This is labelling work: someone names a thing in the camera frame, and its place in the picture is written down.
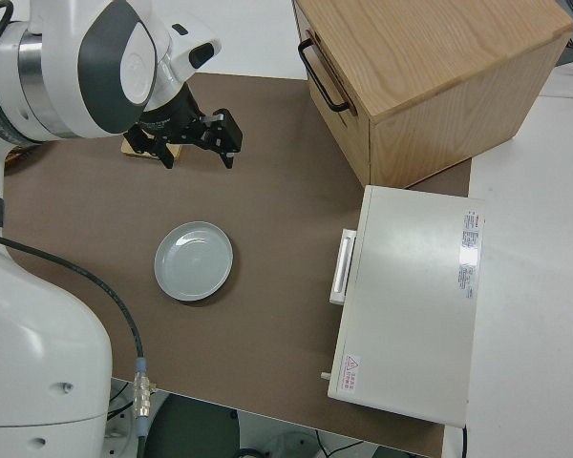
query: wooden box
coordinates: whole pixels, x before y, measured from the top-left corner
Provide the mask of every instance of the wooden box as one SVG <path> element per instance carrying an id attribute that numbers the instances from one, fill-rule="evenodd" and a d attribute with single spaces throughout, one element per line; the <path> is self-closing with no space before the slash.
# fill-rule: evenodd
<path id="1" fill-rule="evenodd" d="M 555 0 L 294 8 L 312 98 L 350 166 L 398 188 L 514 136 L 573 30 Z"/>

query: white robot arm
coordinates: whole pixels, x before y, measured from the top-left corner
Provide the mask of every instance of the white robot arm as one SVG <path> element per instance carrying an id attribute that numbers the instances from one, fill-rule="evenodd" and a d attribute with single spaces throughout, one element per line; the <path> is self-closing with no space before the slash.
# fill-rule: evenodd
<path id="1" fill-rule="evenodd" d="M 182 13 L 164 25 L 150 0 L 31 0 L 29 22 L 10 21 L 9 1 L 0 10 L 0 236 L 14 145 L 125 133 L 168 167 L 166 143 L 213 150 L 231 167 L 242 133 L 227 110 L 205 116 L 186 85 L 221 48 L 199 21 Z M 89 308 L 0 246 L 0 457 L 99 456 L 111 366 Z M 147 385 L 143 359 L 137 372 Z"/>

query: brown tabletop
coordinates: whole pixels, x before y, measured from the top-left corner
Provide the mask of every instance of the brown tabletop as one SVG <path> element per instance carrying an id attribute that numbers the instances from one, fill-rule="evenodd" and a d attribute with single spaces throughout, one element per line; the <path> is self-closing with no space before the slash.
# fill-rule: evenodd
<path id="1" fill-rule="evenodd" d="M 330 399 L 341 308 L 329 289 L 342 228 L 363 188 L 313 106 L 305 81 L 198 74 L 201 108 L 231 110 L 244 132 L 234 168 L 187 147 L 173 170 L 119 152 L 120 137 L 47 145 L 9 171 L 5 234 L 88 268 L 134 315 L 160 388 L 392 448 L 440 456 L 443 426 Z M 466 194 L 468 165 L 418 189 Z M 181 303 L 158 287 L 163 237 L 194 220 L 231 239 L 234 265 L 213 296 Z M 13 256 L 77 295 L 131 380 L 132 336 L 117 307 L 74 273 Z"/>

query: metal ring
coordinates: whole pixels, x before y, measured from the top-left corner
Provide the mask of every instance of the metal ring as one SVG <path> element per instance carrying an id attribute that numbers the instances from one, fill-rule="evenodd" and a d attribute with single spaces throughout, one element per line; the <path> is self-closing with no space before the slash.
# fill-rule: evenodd
<path id="1" fill-rule="evenodd" d="M 19 43 L 19 80 L 21 89 L 38 122 L 53 135 L 78 138 L 61 120 L 49 99 L 41 66 L 42 35 L 26 31 Z"/>

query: warning label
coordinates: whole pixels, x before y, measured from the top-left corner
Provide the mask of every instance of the warning label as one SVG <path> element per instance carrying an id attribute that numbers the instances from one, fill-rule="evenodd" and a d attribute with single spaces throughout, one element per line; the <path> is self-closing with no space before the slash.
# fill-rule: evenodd
<path id="1" fill-rule="evenodd" d="M 458 289 L 467 299 L 472 299 L 476 293 L 480 227 L 479 214 L 475 211 L 468 212 L 462 224 L 458 266 Z"/>
<path id="2" fill-rule="evenodd" d="M 344 362 L 342 363 L 342 380 L 340 382 L 340 389 L 342 391 L 354 392 L 360 365 L 361 359 L 358 356 L 345 355 Z"/>

